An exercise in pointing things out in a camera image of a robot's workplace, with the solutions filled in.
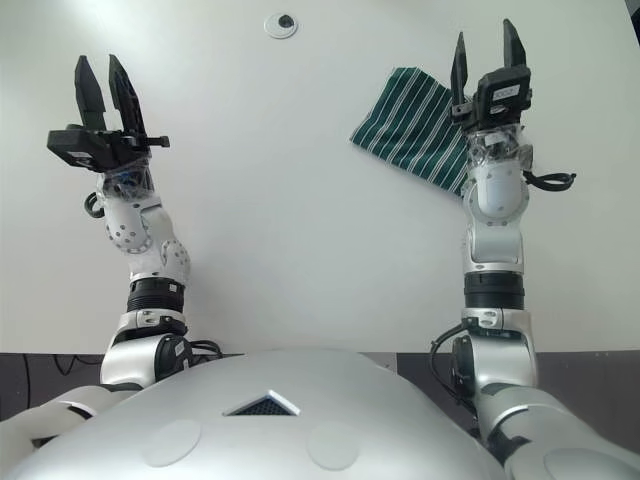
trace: green striped cloth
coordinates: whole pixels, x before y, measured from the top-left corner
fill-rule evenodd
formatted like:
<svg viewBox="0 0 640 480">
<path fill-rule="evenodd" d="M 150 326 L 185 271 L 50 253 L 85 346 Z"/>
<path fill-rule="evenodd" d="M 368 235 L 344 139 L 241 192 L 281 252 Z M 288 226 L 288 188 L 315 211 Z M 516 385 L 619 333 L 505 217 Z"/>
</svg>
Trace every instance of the green striped cloth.
<svg viewBox="0 0 640 480">
<path fill-rule="evenodd" d="M 350 140 L 387 163 L 461 195 L 467 145 L 449 118 L 451 92 L 419 68 L 396 68 Z"/>
</svg>

